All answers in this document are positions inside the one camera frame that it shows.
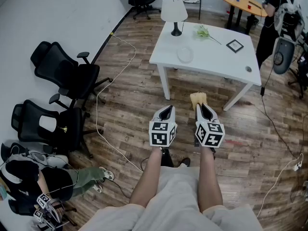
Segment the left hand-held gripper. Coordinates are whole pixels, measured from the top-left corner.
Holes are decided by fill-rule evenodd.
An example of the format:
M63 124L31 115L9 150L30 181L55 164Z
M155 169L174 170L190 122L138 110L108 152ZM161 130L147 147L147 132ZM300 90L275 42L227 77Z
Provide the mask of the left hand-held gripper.
M175 139L177 126L175 123L175 107L173 105L165 106L156 111L153 121L149 123L150 145L159 147L164 154Z

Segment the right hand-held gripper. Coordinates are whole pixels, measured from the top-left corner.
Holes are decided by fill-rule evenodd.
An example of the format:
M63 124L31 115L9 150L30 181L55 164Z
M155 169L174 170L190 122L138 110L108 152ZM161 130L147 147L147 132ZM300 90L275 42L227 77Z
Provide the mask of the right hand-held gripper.
M217 113L205 103L197 104L196 120L194 146L209 148L215 158L215 149L220 147L225 137L224 125L219 123Z

